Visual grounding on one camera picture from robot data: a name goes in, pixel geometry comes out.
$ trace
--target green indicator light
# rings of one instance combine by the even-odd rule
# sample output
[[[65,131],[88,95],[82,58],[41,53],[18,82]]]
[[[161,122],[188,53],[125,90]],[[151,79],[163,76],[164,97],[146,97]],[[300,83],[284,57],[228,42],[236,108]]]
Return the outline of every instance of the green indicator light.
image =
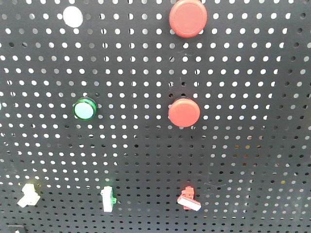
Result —
[[[97,105],[91,98],[83,97],[78,99],[78,101],[73,106],[73,112],[79,119],[90,120],[92,119],[97,110]]]

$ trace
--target red cap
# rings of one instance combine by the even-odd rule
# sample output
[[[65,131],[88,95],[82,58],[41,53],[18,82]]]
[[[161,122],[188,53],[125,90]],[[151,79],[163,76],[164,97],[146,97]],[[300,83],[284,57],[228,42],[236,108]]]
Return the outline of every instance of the red cap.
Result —
[[[190,99],[176,100],[169,109],[171,122],[179,127],[188,127],[195,124],[200,117],[200,108]]]
[[[179,0],[171,9],[171,28],[181,37],[198,35],[206,22],[207,11],[199,0]]]

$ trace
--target green ring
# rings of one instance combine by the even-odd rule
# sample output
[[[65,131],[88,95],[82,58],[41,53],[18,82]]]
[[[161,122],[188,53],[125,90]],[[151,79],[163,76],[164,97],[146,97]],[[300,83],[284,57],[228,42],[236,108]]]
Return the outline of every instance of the green ring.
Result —
[[[79,116],[76,114],[76,112],[75,112],[75,107],[76,107],[76,105],[79,104],[79,103],[86,103],[86,104],[88,104],[88,105],[90,105],[90,106],[92,107],[92,109],[93,109],[93,115],[92,115],[90,118],[84,119],[84,118],[79,117]],[[74,115],[75,115],[77,118],[81,119],[81,120],[90,120],[90,119],[92,119],[92,118],[95,116],[96,111],[97,111],[97,104],[96,104],[96,102],[95,102],[93,99],[91,99],[91,98],[86,98],[86,97],[79,98],[79,99],[77,100],[77,102],[73,105],[73,113],[74,113]]]

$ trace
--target white round object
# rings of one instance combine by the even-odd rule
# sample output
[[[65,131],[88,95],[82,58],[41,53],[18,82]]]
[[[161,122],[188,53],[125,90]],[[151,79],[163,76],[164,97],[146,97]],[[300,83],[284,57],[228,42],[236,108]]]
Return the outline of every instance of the white round object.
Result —
[[[81,119],[90,119],[94,114],[92,106],[83,102],[75,105],[74,112]]]
[[[63,20],[68,26],[77,28],[83,22],[83,15],[78,7],[69,6],[63,12]]]

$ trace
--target perforated metal panel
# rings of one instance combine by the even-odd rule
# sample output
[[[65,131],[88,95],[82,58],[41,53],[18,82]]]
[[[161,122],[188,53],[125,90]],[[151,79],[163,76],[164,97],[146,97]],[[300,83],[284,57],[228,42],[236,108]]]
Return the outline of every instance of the perforated metal panel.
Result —
[[[174,0],[0,0],[1,233],[309,231],[311,2],[203,2],[205,30],[183,39]],[[89,121],[72,112],[85,95]],[[181,96],[193,127],[168,119]],[[22,209],[25,183],[41,200]],[[176,203],[188,185],[198,212]]]

